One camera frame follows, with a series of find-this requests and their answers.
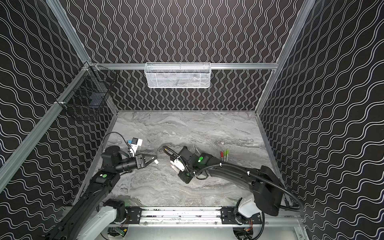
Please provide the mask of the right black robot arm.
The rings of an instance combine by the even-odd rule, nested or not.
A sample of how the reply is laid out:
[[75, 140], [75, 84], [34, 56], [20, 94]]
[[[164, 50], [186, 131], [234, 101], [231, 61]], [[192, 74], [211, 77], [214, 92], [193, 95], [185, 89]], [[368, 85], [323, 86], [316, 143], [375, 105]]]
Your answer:
[[193, 178], [205, 180], [207, 177], [213, 177], [248, 190], [250, 194], [241, 197], [232, 211], [231, 219], [237, 224], [258, 214], [273, 217], [279, 215], [283, 185], [267, 166], [261, 166], [260, 169], [245, 168], [224, 162], [207, 153], [197, 155], [187, 147], [183, 147], [172, 162], [181, 164], [178, 176], [186, 184]]

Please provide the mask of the white pen green tip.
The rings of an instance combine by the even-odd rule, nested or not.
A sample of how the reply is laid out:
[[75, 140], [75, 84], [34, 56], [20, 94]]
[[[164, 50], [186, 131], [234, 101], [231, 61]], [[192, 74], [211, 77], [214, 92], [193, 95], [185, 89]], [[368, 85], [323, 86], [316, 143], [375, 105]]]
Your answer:
[[229, 149], [226, 149], [226, 153], [225, 153], [225, 162], [228, 162], [228, 159], [229, 159], [229, 152], [230, 152], [230, 150], [229, 150]]

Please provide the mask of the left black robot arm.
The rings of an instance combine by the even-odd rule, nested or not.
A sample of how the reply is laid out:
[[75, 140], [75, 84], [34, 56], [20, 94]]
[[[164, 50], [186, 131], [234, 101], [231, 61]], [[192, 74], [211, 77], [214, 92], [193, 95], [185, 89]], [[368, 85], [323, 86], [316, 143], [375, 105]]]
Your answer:
[[75, 240], [92, 212], [112, 191], [122, 173], [143, 169], [156, 161], [158, 156], [138, 154], [132, 157], [119, 146], [106, 148], [102, 153], [102, 168], [90, 179], [83, 196], [69, 213], [45, 235], [46, 240]]

